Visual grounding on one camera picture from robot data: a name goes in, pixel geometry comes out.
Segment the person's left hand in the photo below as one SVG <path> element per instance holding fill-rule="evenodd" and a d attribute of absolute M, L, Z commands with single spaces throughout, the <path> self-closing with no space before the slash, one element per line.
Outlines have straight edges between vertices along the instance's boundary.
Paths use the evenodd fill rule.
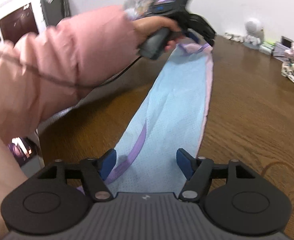
<path fill-rule="evenodd" d="M 134 21 L 131 21 L 133 29 L 137 38 L 138 46 L 144 43 L 152 34 L 159 31 L 162 28 L 168 28 L 173 33 L 178 33 L 174 39 L 168 40 L 168 42 L 163 47 L 162 52 L 171 51 L 176 48 L 176 44 L 185 38 L 185 35 L 182 33 L 180 26 L 175 20 L 172 20 L 168 17 L 163 16 L 151 16 L 140 18 Z"/>

